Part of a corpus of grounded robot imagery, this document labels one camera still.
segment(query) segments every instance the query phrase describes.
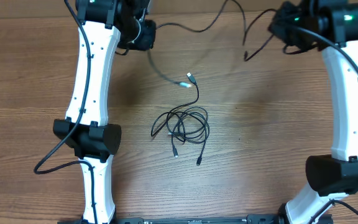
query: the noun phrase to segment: wooden tabletop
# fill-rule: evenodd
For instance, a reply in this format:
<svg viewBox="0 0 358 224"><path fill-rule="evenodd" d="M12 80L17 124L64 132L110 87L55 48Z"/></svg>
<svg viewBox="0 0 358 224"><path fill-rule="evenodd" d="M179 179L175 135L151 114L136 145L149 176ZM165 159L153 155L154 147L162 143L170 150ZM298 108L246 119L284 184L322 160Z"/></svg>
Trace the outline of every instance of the wooden tabletop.
<svg viewBox="0 0 358 224"><path fill-rule="evenodd" d="M257 13L247 13L248 22ZM207 26L215 14L152 16L157 23ZM177 27L158 30L152 55L170 78L200 86L198 106L209 112L211 135L201 146L177 143L150 128L160 113L187 103L195 89L162 80L145 52L116 57L108 99L110 123L122 126L114 156L113 195L118 217L233 217L275 213L306 183L305 161L329 154L333 113L321 54L289 56L273 41L250 62L269 36L270 16L255 24L241 45L239 13L224 13L201 34ZM33 168L58 142L54 119L63 119L73 91L78 32L70 18L0 20L0 223L56 223L81 217L79 166L48 175ZM64 146L44 168L75 160ZM358 209L358 194L345 199ZM340 206L336 223L358 223Z"/></svg>

